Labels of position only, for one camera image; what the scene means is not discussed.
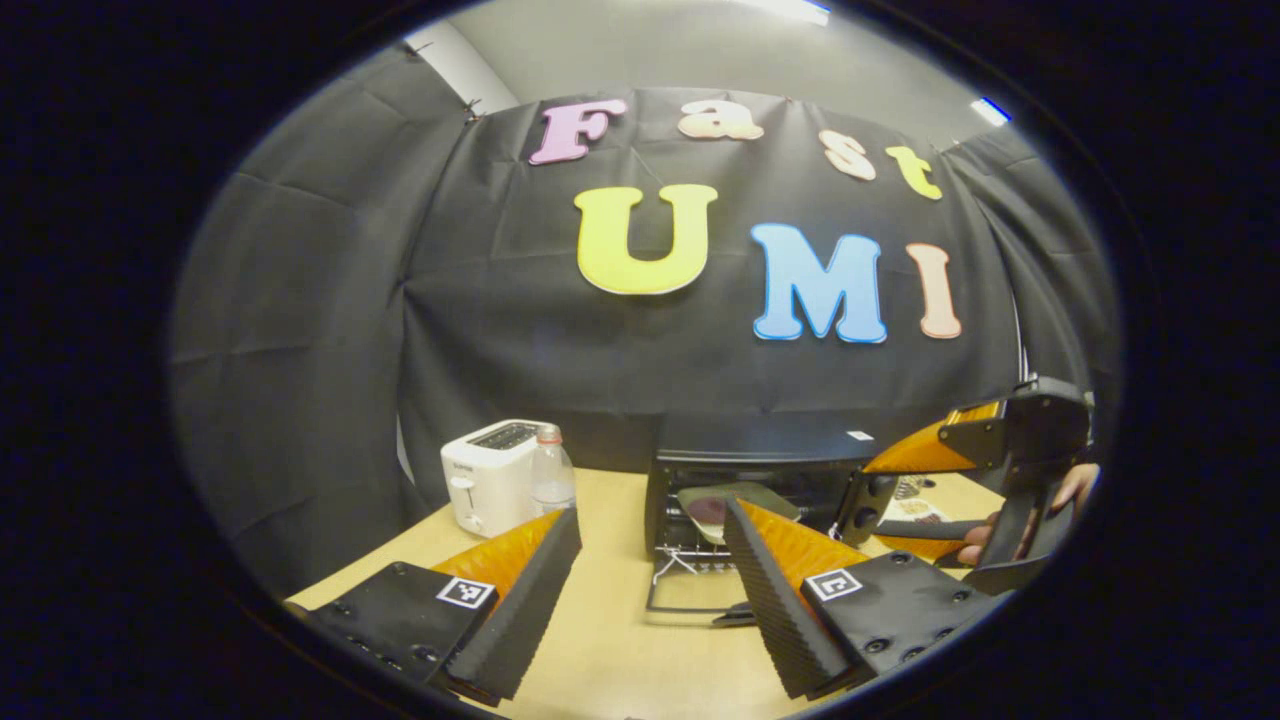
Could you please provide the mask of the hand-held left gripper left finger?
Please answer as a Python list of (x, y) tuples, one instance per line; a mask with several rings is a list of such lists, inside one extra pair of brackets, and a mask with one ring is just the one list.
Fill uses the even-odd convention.
[(394, 561), (316, 609), (285, 607), (364, 666), (421, 691), (512, 700), (582, 548), (559, 509), (430, 568)]

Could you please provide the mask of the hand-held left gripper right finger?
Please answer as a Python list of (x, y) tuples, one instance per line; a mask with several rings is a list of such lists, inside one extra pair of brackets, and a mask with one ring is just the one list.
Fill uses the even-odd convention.
[(868, 557), (731, 498), (724, 542), (785, 692), (819, 700), (897, 673), (1001, 609), (914, 553)]

